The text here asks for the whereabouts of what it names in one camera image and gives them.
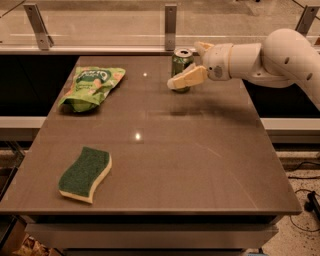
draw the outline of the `sponge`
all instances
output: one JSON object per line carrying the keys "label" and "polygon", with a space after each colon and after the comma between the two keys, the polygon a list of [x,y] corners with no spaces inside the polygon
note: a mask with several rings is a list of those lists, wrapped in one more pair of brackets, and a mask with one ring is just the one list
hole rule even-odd
{"label": "sponge", "polygon": [[94,191],[109,173],[111,166],[111,155],[108,152],[83,147],[78,159],[60,178],[60,193],[92,204]]}

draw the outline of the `glass panel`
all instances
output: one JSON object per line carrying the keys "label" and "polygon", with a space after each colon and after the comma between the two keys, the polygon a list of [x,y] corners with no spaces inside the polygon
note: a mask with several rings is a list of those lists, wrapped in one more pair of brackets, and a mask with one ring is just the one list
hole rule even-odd
{"label": "glass panel", "polygon": [[[80,47],[164,47],[165,4],[172,2],[178,9],[177,46],[192,46],[199,40],[214,44],[261,42],[276,29],[295,29],[303,12],[299,1],[291,0],[32,2],[37,3],[55,46]],[[2,0],[0,15],[19,3]],[[0,19],[0,41],[4,46],[37,46],[22,5]]]}

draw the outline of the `black panel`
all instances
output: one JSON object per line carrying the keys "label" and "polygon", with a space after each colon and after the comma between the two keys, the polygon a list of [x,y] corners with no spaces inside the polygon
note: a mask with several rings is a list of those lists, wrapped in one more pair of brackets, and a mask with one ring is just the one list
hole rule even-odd
{"label": "black panel", "polygon": [[320,118],[320,111],[296,84],[278,89],[243,82],[260,117]]}
{"label": "black panel", "polygon": [[0,116],[46,116],[78,56],[2,55]]}
{"label": "black panel", "polygon": [[59,224],[268,224],[273,215],[56,215],[39,216],[37,223]]}

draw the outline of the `tabletop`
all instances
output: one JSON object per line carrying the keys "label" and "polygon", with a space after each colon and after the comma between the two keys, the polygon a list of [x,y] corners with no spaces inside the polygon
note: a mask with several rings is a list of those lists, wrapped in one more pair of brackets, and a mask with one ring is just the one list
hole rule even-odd
{"label": "tabletop", "polygon": [[[121,67],[126,75],[101,106],[73,113],[57,105],[71,86],[70,74],[0,213],[300,213],[241,80],[207,80],[180,94],[166,85],[169,56],[83,56],[76,66]],[[58,190],[84,146],[112,156],[92,205]]]}

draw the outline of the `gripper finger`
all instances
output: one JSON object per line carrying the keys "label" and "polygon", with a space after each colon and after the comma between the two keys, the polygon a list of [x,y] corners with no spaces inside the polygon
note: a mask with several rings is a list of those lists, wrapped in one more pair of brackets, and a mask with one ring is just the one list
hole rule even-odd
{"label": "gripper finger", "polygon": [[184,72],[168,80],[168,87],[172,90],[182,89],[203,83],[208,78],[207,69],[204,66],[193,66]]}

